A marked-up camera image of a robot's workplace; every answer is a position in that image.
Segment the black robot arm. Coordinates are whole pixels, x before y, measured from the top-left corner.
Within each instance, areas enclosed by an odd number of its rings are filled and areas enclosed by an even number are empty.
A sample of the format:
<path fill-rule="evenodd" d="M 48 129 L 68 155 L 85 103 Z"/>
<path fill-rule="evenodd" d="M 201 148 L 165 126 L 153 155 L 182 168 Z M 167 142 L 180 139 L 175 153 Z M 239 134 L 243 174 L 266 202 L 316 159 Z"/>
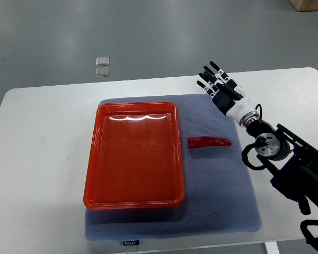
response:
<path fill-rule="evenodd" d="M 241 153 L 244 164 L 268 170 L 272 186 L 309 215 L 310 203 L 318 208 L 318 150 L 283 125 L 273 128 L 264 121 L 260 104 L 244 119 L 246 132 L 255 139 Z"/>

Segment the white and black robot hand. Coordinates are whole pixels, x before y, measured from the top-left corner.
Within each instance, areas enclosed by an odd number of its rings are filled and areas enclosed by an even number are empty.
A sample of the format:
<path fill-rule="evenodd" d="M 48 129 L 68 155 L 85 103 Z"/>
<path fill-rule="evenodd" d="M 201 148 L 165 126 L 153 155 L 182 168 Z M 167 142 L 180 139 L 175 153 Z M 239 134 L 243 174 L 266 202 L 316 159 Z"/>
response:
<path fill-rule="evenodd" d="M 249 119 L 257 119 L 258 112 L 249 105 L 249 99 L 235 80 L 230 78 L 217 64 L 210 61 L 212 68 L 204 66 L 197 84 L 211 97 L 221 113 L 232 117 L 239 125 Z"/>

